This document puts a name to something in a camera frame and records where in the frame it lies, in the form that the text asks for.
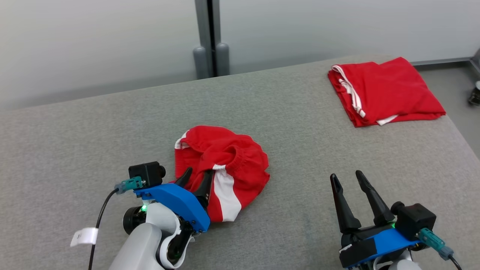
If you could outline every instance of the teal connector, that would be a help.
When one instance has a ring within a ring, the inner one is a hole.
[[[440,251],[445,246],[445,242],[427,228],[420,230],[419,240],[436,251]]]
[[[125,193],[128,190],[137,189],[143,187],[142,179],[140,176],[135,176],[131,179],[122,181],[119,184],[115,185],[115,188],[118,188],[117,194]]]
[[[448,260],[449,256],[453,255],[453,250],[445,246],[445,241],[440,239],[432,231],[427,228],[423,228],[419,232],[419,240],[422,241],[427,246],[435,249],[440,257],[444,260]]]

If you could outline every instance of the red cloth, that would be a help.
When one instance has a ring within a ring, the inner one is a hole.
[[[404,58],[334,65],[328,78],[355,127],[433,120],[445,110]]]
[[[212,222],[234,221],[265,187],[268,157],[250,136],[223,127],[196,126],[175,143],[175,176],[192,167],[185,186],[197,190],[205,170],[215,170],[207,213]]]

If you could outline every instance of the gray fabric surface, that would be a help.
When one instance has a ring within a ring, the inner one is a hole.
[[[95,225],[130,165],[157,160],[173,180],[176,139],[206,124],[252,136],[271,179],[235,222],[213,224],[189,245],[183,269],[341,269],[329,175],[362,225],[373,225],[358,169],[388,205],[419,202],[436,213],[434,230],[465,270],[476,269],[480,162],[451,120],[354,128],[326,78],[332,64],[389,59],[347,57],[1,115],[1,268],[86,269],[90,247],[70,248],[73,233]],[[123,214],[140,203],[129,193],[111,199],[94,269],[109,267],[127,238]],[[413,256],[425,270],[453,269],[432,249]]]

